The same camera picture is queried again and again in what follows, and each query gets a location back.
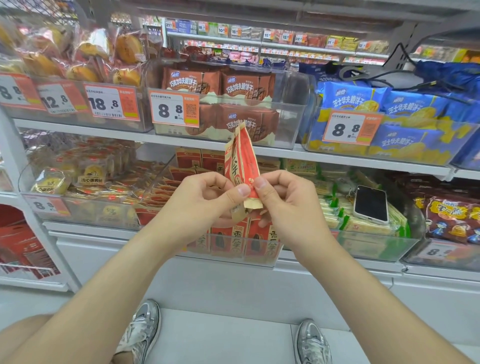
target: tile floor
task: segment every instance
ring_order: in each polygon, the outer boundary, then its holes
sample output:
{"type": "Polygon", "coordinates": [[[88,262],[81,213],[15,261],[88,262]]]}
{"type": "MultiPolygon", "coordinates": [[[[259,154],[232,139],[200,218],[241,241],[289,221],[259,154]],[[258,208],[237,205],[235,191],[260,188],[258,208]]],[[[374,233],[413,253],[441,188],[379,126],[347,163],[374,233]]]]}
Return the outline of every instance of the tile floor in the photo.
{"type": "MultiPolygon", "coordinates": [[[[27,316],[54,313],[71,296],[0,286],[0,329],[27,316]]],[[[294,364],[296,330],[296,325],[163,309],[147,364],[294,364]]],[[[323,331],[334,364],[369,363],[352,333],[323,331]]],[[[480,347],[457,347],[480,364],[480,347]]]]}

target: left hand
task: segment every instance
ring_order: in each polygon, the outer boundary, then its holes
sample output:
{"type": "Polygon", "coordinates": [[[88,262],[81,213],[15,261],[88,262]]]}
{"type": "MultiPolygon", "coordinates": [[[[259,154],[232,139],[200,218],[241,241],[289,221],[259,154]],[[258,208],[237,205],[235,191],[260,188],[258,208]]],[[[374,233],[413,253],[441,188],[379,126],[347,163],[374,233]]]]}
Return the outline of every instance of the left hand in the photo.
{"type": "Polygon", "coordinates": [[[235,187],[217,172],[189,176],[143,230],[157,234],[176,252],[205,234],[211,226],[233,226],[229,211],[249,194],[247,184],[235,187]]]}

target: right hand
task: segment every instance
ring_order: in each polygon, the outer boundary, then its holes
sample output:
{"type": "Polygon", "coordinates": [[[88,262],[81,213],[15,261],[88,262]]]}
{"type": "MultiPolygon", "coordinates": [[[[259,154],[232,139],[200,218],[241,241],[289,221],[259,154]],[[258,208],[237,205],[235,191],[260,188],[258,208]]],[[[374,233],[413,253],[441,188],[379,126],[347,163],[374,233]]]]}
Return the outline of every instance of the right hand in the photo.
{"type": "MultiPolygon", "coordinates": [[[[253,185],[269,211],[280,241],[297,259],[299,255],[308,256],[312,246],[331,236],[311,181],[286,170],[276,170],[257,177],[253,185]]],[[[262,218],[260,224],[267,223],[268,217],[262,218]]]]}

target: shoe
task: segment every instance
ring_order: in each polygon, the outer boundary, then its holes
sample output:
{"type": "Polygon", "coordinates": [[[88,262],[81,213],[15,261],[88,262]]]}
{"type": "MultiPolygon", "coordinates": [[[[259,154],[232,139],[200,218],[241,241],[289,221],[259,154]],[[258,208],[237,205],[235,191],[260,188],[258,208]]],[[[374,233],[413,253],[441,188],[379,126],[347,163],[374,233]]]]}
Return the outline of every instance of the shoe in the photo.
{"type": "Polygon", "coordinates": [[[144,364],[158,338],[162,316],[154,300],[142,302],[115,351],[132,352],[133,364],[144,364]]]}
{"type": "Polygon", "coordinates": [[[331,364],[332,354],[315,321],[303,321],[295,337],[295,361],[297,364],[331,364]]]}

